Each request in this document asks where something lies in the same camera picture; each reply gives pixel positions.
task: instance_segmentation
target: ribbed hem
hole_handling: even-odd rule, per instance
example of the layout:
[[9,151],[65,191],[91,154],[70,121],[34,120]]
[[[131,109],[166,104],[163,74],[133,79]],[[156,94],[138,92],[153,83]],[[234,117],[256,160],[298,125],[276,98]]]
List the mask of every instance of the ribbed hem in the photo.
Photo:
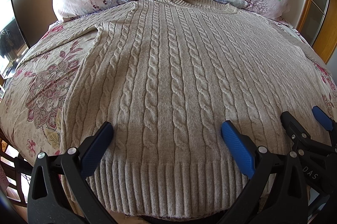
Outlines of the ribbed hem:
[[238,9],[230,4],[220,4],[212,0],[168,0],[174,5],[178,5],[185,8],[197,8],[204,9],[205,11],[211,11],[222,14],[235,14]]
[[[188,218],[229,207],[226,182],[234,179],[234,170],[229,171],[227,164],[102,160],[95,175],[89,178],[89,185],[100,202],[114,212]],[[242,179],[238,181],[241,183],[234,192],[240,193],[244,185]]]

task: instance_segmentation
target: sweater collar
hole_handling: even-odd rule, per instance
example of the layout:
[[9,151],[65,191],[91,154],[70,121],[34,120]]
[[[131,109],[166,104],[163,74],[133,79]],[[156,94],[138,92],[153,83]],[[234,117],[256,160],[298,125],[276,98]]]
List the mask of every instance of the sweater collar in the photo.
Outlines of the sweater collar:
[[210,11],[222,14],[235,14],[238,9],[230,4],[220,4],[212,0],[167,0],[174,5],[185,8],[196,8],[199,10]]

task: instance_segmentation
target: sweater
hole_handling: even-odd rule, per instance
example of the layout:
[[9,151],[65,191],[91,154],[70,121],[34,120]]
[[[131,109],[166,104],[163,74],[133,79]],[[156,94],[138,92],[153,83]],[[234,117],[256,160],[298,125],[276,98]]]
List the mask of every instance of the sweater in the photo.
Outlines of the sweater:
[[225,120],[286,154],[289,111],[329,143],[311,113],[326,106],[310,59],[324,63],[262,16],[211,0],[143,0],[66,24],[26,59],[97,29],[65,100],[61,151],[113,125],[87,180],[107,209],[190,218],[229,208],[247,177],[221,138]]

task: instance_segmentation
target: bed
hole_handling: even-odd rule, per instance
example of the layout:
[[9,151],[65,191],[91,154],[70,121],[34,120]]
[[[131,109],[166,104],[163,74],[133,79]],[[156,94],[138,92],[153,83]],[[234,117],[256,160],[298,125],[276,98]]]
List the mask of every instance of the bed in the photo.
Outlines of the bed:
[[[94,9],[98,9],[97,3],[91,4]],[[95,46],[96,29],[88,29],[83,35],[74,38],[71,28],[92,18],[100,18],[102,13],[107,14],[114,9],[115,7],[111,7],[79,16],[72,14],[68,22],[64,19],[65,13],[59,13],[59,20],[49,27],[18,66],[0,103],[0,128],[11,144],[32,165],[41,151],[48,155],[63,152],[63,107],[72,91],[72,83],[83,68],[84,59]],[[301,42],[308,52],[311,50],[314,54],[301,34],[285,19],[266,20],[280,33]],[[68,33],[68,38],[61,42],[59,37],[64,33]],[[331,118],[337,120],[337,87],[329,71],[320,62],[314,58],[308,58],[308,61],[312,63],[313,78],[317,84],[315,92],[321,98],[320,105]]]

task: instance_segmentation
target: floral bedsheet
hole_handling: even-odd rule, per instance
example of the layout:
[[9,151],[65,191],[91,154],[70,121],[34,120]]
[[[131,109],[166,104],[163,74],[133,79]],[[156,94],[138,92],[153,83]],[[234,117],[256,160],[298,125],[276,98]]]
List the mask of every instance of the floral bedsheet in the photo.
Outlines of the floral bedsheet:
[[[274,22],[282,30],[307,42],[286,21]],[[43,36],[57,35],[67,23],[55,23]],[[92,47],[97,31],[56,47],[21,65],[0,103],[0,128],[31,164],[40,151],[60,153],[60,115],[69,87]],[[329,73],[316,63],[317,92],[327,105],[328,115],[337,120],[337,87]]]
[[[282,19],[281,21],[272,21],[277,26],[279,26],[282,30],[289,33],[293,37],[301,40],[303,43],[306,43],[308,47],[310,45],[305,40],[305,38],[294,28],[288,21]],[[319,92],[322,94],[322,99],[328,109],[328,115],[337,121],[337,87],[331,77],[331,75],[322,68],[319,64],[313,62],[317,72],[317,85],[319,88]]]

